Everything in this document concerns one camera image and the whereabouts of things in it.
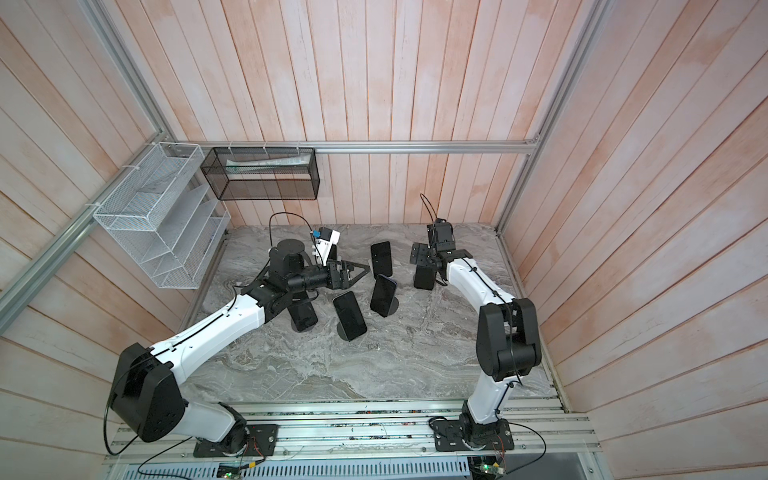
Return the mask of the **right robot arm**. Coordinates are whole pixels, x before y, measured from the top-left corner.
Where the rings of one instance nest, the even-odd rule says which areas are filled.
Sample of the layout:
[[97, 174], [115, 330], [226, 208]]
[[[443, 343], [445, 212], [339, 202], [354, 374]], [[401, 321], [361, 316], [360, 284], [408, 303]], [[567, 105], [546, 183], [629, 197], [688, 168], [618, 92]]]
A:
[[476, 356], [481, 374], [456, 421], [440, 420], [436, 433], [464, 447], [495, 442], [505, 447], [508, 424], [501, 407], [513, 383], [542, 359], [536, 307], [528, 298], [504, 291], [464, 250], [439, 252], [415, 243], [410, 263], [417, 267], [414, 286], [424, 289], [440, 276], [455, 287], [478, 314]]

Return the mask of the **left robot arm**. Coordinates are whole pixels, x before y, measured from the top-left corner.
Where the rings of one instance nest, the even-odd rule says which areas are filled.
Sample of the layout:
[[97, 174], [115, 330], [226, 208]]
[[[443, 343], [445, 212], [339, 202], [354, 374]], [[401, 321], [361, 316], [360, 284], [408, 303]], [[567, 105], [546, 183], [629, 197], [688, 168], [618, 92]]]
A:
[[370, 272], [367, 264], [333, 258], [312, 264], [297, 239], [269, 250], [266, 265], [234, 298], [188, 329], [150, 347], [134, 343], [119, 356], [106, 412], [115, 412], [146, 443], [169, 434], [212, 443], [225, 456], [245, 452], [246, 420], [233, 407], [190, 402], [181, 385], [208, 359], [284, 310], [292, 313], [321, 288], [346, 290]]

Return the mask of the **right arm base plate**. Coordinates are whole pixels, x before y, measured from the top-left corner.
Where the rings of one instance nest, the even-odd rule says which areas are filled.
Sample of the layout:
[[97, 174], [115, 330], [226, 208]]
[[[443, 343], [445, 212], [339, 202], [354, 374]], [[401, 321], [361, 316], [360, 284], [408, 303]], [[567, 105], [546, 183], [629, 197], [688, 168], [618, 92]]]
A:
[[509, 423], [499, 419], [490, 424], [476, 424], [469, 417], [449, 420], [432, 417], [427, 422], [434, 435], [438, 452], [470, 450], [497, 450], [506, 452], [515, 448]]

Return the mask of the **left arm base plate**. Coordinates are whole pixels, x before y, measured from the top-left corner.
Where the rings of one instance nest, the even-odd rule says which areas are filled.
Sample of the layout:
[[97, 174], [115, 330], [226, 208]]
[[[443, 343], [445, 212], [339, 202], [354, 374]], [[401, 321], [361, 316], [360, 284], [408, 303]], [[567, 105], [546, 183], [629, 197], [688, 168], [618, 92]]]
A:
[[275, 451], [278, 432], [277, 424], [248, 424], [236, 427], [235, 432], [228, 434], [221, 442], [198, 439], [193, 457], [270, 457]]

